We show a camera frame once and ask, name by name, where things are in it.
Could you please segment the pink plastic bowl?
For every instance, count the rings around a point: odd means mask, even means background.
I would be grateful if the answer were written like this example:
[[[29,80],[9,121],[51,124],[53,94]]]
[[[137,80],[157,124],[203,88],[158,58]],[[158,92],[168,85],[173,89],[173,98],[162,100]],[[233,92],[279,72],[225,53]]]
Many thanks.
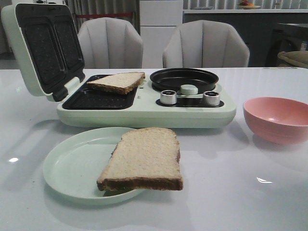
[[[298,144],[308,140],[308,105],[278,98],[257,97],[243,104],[244,118],[251,131],[277,144]]]

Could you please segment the grey upholstered chair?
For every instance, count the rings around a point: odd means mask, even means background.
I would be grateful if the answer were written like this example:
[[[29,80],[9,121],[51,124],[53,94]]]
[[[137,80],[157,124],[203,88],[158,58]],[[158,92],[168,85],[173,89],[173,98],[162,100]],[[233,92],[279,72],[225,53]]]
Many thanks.
[[[250,51],[230,24],[198,20],[177,26],[163,51],[163,67],[248,67]]]
[[[109,17],[85,21],[78,39],[86,69],[142,68],[143,41],[129,21]]]

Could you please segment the mint green plate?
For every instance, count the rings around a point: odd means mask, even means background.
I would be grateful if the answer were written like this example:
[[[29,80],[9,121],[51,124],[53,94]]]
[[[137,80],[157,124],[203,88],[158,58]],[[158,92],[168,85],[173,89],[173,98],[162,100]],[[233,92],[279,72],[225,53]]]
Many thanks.
[[[98,128],[74,135],[46,156],[43,177],[66,200],[84,205],[111,205],[143,190],[99,191],[96,180],[108,164],[121,136],[130,128]]]

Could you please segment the silver control knob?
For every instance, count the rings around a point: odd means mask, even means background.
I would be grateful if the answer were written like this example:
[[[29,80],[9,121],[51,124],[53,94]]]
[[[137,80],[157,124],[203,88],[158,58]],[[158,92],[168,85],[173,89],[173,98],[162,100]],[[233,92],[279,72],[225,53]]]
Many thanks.
[[[160,103],[174,105],[177,103],[177,92],[174,90],[163,90],[160,93]]]
[[[203,103],[207,106],[219,106],[220,94],[215,91],[205,91],[203,93]]]

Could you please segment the red barrier tape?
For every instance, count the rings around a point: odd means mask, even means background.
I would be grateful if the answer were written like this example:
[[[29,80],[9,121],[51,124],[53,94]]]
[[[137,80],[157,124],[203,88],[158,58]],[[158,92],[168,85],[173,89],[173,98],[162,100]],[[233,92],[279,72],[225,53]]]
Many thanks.
[[[127,13],[107,13],[107,14],[76,14],[76,18],[102,18],[102,17],[129,17],[133,16],[134,12]]]

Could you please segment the tan sofa cushion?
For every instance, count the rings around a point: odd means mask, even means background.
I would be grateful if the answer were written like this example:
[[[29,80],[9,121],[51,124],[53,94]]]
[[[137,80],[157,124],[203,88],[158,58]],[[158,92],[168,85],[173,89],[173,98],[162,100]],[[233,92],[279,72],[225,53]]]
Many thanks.
[[[280,52],[277,55],[280,66],[308,67],[308,51]]]

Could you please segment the left grey upholstered chair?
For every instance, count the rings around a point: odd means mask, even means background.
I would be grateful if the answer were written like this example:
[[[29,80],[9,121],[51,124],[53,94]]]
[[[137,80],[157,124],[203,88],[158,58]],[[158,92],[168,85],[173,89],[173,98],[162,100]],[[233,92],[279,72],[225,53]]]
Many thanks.
[[[109,17],[85,21],[78,39],[86,69],[142,68],[143,41],[129,21]]]

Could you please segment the mint green breakfast maker base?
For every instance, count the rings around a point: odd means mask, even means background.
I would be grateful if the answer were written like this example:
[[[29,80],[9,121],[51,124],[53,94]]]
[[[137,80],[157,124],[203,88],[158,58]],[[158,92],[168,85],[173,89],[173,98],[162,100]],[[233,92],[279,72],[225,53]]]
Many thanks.
[[[66,88],[69,94],[57,106],[59,119],[77,127],[129,127],[129,128],[220,128],[228,125],[236,114],[236,103],[217,84],[222,107],[164,107],[156,104],[160,93],[152,89],[150,74],[155,69],[144,69],[145,80],[136,91],[133,105],[121,110],[68,110],[63,104],[87,82],[74,78]]]

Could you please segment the dark kitchen counter cabinet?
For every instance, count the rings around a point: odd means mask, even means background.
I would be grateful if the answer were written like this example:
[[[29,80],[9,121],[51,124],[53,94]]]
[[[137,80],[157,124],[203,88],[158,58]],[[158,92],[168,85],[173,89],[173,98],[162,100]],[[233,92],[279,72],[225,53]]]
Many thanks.
[[[185,23],[210,20],[232,25],[250,50],[249,67],[265,66],[273,28],[278,23],[308,24],[306,9],[185,10]]]

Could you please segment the fruit plate on counter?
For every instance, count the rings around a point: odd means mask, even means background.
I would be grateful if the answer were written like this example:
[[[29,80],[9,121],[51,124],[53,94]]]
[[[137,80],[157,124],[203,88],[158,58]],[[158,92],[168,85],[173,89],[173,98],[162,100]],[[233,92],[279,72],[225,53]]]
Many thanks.
[[[249,2],[248,0],[241,0],[238,4],[238,9],[243,10],[252,10],[252,9],[259,9],[261,6],[255,5],[252,2]]]

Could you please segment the right grey upholstered chair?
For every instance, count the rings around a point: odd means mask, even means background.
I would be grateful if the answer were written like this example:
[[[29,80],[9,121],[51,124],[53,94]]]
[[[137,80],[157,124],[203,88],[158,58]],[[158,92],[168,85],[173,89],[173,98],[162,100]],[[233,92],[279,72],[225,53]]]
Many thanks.
[[[177,26],[163,51],[163,67],[248,67],[250,51],[230,24],[198,20]]]

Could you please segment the white refrigerator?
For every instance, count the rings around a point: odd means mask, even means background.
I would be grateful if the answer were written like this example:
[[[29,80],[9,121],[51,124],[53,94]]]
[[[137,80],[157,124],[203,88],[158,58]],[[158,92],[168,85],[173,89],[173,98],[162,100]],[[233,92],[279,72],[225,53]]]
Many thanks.
[[[163,67],[163,51],[176,26],[182,23],[182,0],[141,0],[140,34],[143,68]]]

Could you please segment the right silver control knob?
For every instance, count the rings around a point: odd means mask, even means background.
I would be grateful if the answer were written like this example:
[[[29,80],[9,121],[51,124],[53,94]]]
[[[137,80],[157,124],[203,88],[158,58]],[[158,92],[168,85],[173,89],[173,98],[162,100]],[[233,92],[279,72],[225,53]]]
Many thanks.
[[[203,103],[207,106],[219,106],[220,94],[215,91],[205,91],[203,93]]]

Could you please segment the left silver control knob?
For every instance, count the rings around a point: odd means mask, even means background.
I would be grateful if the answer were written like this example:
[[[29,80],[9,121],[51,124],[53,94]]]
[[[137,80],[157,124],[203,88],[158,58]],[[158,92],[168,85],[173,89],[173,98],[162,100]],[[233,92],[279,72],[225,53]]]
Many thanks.
[[[163,90],[160,93],[160,103],[174,105],[177,103],[177,92],[174,90]]]

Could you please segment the white bread slice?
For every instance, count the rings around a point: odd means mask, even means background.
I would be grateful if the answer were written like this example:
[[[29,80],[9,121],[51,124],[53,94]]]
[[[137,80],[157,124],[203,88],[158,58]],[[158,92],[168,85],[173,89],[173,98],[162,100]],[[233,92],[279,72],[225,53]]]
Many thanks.
[[[97,179],[98,189],[181,191],[180,144],[167,128],[126,132]]]
[[[118,73],[89,81],[87,86],[93,90],[126,95],[138,87],[144,79],[144,72]]]

